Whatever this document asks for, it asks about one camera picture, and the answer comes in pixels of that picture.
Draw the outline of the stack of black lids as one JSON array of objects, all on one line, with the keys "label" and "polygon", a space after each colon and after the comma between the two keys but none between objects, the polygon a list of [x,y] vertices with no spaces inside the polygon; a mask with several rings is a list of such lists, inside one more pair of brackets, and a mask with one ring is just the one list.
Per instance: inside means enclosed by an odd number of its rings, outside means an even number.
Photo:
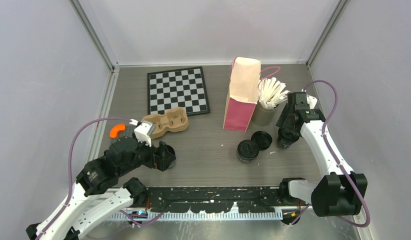
[{"label": "stack of black lids", "polygon": [[260,151],[267,150],[273,142],[272,136],[265,131],[254,132],[251,136],[251,140],[257,144]]}]

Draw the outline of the pink paper bag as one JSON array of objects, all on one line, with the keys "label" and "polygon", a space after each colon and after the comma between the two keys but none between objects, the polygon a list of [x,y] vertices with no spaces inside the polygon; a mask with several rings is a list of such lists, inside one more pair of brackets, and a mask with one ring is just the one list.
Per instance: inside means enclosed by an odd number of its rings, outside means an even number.
[{"label": "pink paper bag", "polygon": [[262,84],[261,61],[254,58],[235,57],[229,69],[229,85],[226,97],[223,129],[246,132],[250,123],[264,127],[274,119],[277,104],[265,109],[259,103]]}]

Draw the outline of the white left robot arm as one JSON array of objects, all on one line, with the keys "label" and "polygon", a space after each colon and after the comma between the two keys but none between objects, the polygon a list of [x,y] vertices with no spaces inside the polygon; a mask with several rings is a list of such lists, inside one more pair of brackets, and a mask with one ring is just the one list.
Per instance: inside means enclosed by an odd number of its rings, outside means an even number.
[{"label": "white left robot arm", "polygon": [[71,194],[43,222],[26,228],[31,240],[80,240],[113,213],[131,205],[141,207],[147,200],[147,188],[131,178],[113,196],[93,208],[90,206],[114,187],[119,178],[140,166],[166,171],[174,166],[176,152],[163,141],[158,146],[135,137],[121,137],[88,162],[76,176]]}]

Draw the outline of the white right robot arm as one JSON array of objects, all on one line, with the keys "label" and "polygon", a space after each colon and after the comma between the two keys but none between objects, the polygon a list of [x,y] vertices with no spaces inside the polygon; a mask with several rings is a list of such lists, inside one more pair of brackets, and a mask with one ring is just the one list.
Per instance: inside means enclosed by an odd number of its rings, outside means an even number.
[{"label": "white right robot arm", "polygon": [[292,205],[297,200],[311,204],[319,217],[354,216],[362,209],[361,198],[368,186],[362,173],[355,173],[336,148],[320,109],[312,109],[305,92],[291,92],[276,123],[276,144],[287,149],[303,138],[317,162],[321,180],[311,183],[302,177],[283,178],[279,200]]}]

